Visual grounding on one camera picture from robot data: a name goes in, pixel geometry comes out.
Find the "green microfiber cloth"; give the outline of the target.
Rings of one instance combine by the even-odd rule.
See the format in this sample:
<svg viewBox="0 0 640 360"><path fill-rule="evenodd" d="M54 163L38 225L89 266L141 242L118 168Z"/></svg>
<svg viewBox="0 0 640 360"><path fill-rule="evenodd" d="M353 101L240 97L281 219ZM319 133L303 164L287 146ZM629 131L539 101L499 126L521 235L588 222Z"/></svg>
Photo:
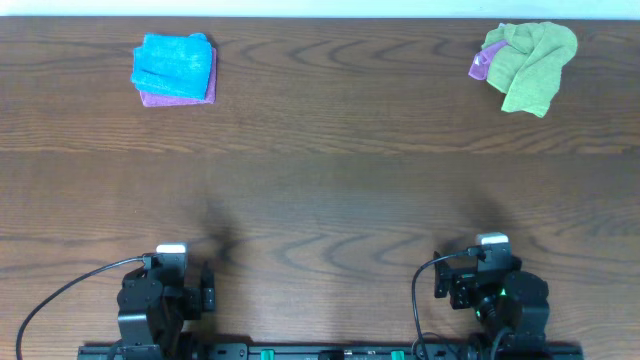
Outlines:
<svg viewBox="0 0 640 360"><path fill-rule="evenodd" d="M576 35L552 22L504 24L486 34L481 48L499 43L504 45L489 63L487 82L504 94L501 110L544 117L563 67L577 53Z"/></svg>

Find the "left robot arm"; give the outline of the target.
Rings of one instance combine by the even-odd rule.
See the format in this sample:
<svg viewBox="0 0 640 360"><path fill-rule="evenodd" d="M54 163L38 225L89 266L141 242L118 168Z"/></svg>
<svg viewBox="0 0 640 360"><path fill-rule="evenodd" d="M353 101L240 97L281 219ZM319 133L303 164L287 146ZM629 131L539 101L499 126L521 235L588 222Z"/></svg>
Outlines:
<svg viewBox="0 0 640 360"><path fill-rule="evenodd" d="M118 293L121 338L109 347L114 359L207 359L209 347L182 330L187 320L213 312L214 272L204 265L199 285L184 285L180 268L139 269L127 274Z"/></svg>

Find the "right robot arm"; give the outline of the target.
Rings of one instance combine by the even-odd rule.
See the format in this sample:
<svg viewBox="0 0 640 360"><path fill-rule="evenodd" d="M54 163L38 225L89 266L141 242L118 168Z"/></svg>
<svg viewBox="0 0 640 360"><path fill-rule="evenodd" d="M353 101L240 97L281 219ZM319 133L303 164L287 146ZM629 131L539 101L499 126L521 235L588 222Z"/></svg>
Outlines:
<svg viewBox="0 0 640 360"><path fill-rule="evenodd" d="M439 253L434 296L450 298L454 310L472 309L483 331L469 336L462 359L549 359L545 327L549 286L521 269L522 261L502 248L472 247L460 256L476 259L471 267L453 268Z"/></svg>

